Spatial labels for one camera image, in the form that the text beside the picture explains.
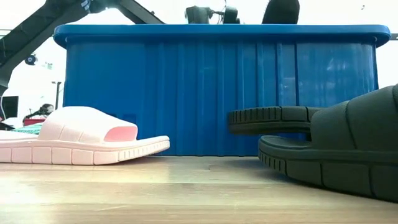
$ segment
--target storage bin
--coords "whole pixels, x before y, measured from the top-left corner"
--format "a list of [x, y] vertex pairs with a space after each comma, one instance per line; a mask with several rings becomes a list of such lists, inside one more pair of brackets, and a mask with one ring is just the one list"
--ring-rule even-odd
[[255, 156], [227, 113], [257, 106], [331, 106], [377, 89], [385, 26], [63, 25], [64, 106], [91, 106], [168, 135], [162, 155]]

